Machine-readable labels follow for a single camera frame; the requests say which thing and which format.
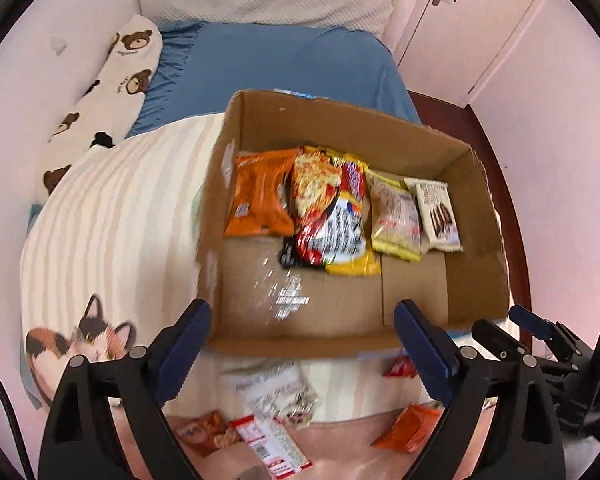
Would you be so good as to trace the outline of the blue bed sheet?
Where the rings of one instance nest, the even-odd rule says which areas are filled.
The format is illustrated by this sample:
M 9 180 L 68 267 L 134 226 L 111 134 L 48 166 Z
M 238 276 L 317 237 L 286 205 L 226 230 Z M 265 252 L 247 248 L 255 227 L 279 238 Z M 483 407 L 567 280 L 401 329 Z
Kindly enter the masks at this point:
M 222 113 L 236 92 L 250 89 L 419 120 L 390 51 L 369 32 L 198 20 L 158 29 L 163 47 L 157 71 L 124 139 L 189 116 Z

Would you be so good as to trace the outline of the blue milk cardboard box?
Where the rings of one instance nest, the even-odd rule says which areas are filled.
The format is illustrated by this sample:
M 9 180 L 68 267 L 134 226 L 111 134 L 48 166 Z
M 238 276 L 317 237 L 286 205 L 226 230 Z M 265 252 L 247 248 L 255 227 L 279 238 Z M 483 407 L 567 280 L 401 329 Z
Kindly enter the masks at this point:
M 210 347 L 321 359 L 396 348 L 393 312 L 497 321 L 503 241 L 466 143 L 367 108 L 244 90 L 228 104 L 201 199 L 199 296 Z

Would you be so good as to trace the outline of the yellow red noodle bag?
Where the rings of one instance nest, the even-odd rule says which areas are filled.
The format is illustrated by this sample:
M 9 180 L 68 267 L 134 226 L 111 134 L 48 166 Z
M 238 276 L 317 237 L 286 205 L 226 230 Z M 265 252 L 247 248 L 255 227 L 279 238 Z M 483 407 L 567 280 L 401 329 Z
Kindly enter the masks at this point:
M 290 174 L 294 234 L 278 261 L 285 269 L 322 269 L 332 275 L 381 274 L 365 232 L 366 162 L 330 148 L 300 146 Z

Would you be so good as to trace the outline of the bear print long pillow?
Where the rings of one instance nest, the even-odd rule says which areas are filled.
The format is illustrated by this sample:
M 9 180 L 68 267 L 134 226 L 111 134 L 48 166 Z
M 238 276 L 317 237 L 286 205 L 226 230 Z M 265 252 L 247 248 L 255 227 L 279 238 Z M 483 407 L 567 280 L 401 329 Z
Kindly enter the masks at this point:
M 134 15 L 114 35 L 102 69 L 44 145 L 34 179 L 43 205 L 89 148 L 111 148 L 130 132 L 157 71 L 163 42 L 158 26 Z

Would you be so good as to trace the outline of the white door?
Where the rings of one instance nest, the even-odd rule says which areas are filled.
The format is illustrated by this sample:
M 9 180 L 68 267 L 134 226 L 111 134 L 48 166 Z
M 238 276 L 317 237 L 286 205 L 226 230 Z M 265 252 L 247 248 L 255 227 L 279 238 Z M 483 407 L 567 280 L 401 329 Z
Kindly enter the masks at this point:
M 408 90 L 467 105 L 535 0 L 425 0 L 400 57 Z

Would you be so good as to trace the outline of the brown pastry packet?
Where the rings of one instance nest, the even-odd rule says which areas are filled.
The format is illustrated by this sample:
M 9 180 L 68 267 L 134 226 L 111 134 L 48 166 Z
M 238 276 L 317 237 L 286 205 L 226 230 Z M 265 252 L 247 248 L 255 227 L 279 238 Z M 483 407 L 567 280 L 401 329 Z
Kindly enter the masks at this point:
M 237 431 L 217 410 L 186 420 L 178 424 L 173 431 L 182 445 L 201 457 L 207 457 L 222 448 L 242 442 Z

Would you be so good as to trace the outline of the grey white snack bag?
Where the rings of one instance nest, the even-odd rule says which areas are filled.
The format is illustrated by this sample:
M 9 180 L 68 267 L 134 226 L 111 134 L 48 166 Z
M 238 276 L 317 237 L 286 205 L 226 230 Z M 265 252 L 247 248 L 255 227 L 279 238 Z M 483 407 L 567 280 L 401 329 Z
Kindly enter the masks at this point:
M 264 361 L 227 370 L 222 378 L 248 412 L 286 427 L 309 426 L 320 403 L 296 361 Z

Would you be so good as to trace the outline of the white chocolate biscuit packet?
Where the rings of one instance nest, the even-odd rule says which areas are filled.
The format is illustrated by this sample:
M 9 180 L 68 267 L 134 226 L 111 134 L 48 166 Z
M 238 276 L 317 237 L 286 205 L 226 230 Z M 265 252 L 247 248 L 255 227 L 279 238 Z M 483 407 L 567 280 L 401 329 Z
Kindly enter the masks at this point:
M 422 252 L 461 252 L 454 211 L 448 185 L 435 180 L 405 177 L 407 189 L 417 200 L 419 219 L 422 224 Z

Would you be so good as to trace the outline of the orange chip bag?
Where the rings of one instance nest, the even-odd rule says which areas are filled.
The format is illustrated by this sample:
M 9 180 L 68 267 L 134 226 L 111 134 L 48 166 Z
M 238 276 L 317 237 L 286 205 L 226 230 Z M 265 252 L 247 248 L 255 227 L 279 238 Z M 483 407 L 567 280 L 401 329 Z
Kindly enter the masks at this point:
M 294 220 L 283 205 L 283 198 L 296 155 L 297 150 L 292 148 L 236 158 L 226 237 L 294 234 Z

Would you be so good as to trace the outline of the red triangular snack packet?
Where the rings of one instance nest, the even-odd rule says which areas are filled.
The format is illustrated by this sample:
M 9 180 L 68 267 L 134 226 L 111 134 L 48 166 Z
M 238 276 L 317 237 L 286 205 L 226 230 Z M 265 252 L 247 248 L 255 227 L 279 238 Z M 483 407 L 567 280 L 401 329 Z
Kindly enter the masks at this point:
M 415 378 L 417 370 L 413 361 L 406 355 L 397 356 L 382 374 L 385 378 Z

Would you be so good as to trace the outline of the red white spicy strip packet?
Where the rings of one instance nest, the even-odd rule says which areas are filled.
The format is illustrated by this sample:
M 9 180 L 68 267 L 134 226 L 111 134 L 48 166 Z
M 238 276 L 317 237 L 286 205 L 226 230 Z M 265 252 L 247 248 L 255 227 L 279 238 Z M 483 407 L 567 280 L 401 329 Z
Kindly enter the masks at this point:
M 228 423 L 258 456 L 270 476 L 287 479 L 313 466 L 288 430 L 275 420 L 254 415 Z

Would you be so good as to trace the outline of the wall socket left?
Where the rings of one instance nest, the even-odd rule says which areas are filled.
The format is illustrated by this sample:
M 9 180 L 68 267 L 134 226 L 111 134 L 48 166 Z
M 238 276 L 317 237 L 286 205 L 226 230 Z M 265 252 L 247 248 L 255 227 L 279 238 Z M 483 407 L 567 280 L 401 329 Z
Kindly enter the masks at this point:
M 56 56 L 61 56 L 67 49 L 67 43 L 62 38 L 52 37 L 50 38 L 50 47 Z

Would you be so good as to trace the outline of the yellow clear cracker bag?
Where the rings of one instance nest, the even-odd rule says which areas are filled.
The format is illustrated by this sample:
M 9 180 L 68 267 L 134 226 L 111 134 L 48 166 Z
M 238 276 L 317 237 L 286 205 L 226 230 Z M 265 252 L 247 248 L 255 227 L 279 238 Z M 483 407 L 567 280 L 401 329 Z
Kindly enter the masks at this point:
M 366 186 L 372 207 L 370 242 L 375 252 L 419 262 L 420 220 L 411 192 L 399 181 L 367 169 Z

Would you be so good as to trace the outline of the small orange snack packet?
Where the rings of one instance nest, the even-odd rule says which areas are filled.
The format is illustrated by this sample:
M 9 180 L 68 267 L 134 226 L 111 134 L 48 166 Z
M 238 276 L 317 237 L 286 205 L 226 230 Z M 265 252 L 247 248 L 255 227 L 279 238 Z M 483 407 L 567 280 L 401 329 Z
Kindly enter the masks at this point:
M 373 448 L 411 454 L 429 439 L 443 413 L 440 403 L 411 404 L 400 413 L 388 431 L 378 437 Z

